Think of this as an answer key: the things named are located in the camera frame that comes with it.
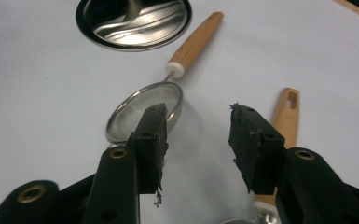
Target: kitchen utensil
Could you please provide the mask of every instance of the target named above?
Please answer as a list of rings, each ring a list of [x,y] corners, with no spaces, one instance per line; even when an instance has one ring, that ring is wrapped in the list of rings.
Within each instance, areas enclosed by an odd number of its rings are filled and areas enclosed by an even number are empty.
[[[82,0],[76,11],[80,31],[110,49],[137,51],[166,45],[191,20],[187,0]]]
[[[284,137],[284,147],[296,146],[299,117],[299,91],[283,89],[272,117],[272,126]],[[232,219],[222,224],[277,224],[279,214],[275,205],[277,189],[273,195],[256,195],[256,220]]]
[[[223,19],[223,13],[209,16],[174,53],[165,66],[168,76],[162,81],[146,86],[128,97],[115,110],[106,126],[106,138],[112,144],[123,144],[130,137],[146,108],[165,103],[167,106],[167,132],[181,113],[182,89],[170,78],[180,78],[193,64]]]

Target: white table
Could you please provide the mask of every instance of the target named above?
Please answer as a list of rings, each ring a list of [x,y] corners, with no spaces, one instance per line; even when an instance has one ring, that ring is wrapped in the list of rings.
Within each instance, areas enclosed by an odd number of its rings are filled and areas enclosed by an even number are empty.
[[[253,218],[228,145],[229,106],[270,119],[284,87],[301,92],[298,146],[359,188],[359,15],[332,1],[191,1],[188,30],[168,46],[128,53],[90,42],[78,1],[0,0],[0,203],[35,179],[63,189],[94,173],[104,127],[131,93],[162,80],[173,52],[213,11],[218,33],[177,81],[182,116],[170,132],[163,204],[141,196],[142,223]]]

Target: mesh strainer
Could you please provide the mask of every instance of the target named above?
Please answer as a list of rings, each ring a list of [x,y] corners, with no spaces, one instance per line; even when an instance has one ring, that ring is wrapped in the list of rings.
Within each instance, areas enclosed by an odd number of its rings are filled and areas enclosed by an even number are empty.
[[[170,78],[181,77],[200,55],[217,29],[223,13],[215,12],[208,17],[174,53],[165,67],[168,76],[158,83],[146,86],[128,97],[113,112],[106,125],[106,139],[112,144],[124,144],[135,130],[145,110],[151,105],[167,106],[167,132],[181,113],[182,89]]]

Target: metal mesh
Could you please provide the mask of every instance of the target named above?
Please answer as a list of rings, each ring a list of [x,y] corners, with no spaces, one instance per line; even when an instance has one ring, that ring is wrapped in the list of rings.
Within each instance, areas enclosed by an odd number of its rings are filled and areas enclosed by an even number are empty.
[[[171,82],[160,82],[139,90],[113,113],[106,127],[108,141],[115,144],[126,142],[145,110],[161,103],[167,106],[167,131],[170,131],[180,115],[182,98],[180,87]]]

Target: strainer handle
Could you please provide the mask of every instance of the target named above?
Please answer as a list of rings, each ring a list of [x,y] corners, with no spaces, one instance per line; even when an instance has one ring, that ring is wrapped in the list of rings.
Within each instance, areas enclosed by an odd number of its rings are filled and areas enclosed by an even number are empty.
[[[191,64],[196,61],[214,35],[214,32],[223,20],[223,16],[222,12],[212,13],[174,53],[165,66],[165,71],[170,77],[181,77]]]
[[[272,126],[284,137],[284,147],[289,149],[296,146],[300,92],[292,88],[283,89],[272,118]],[[273,195],[256,195],[255,207],[266,212],[275,213],[276,189]]]

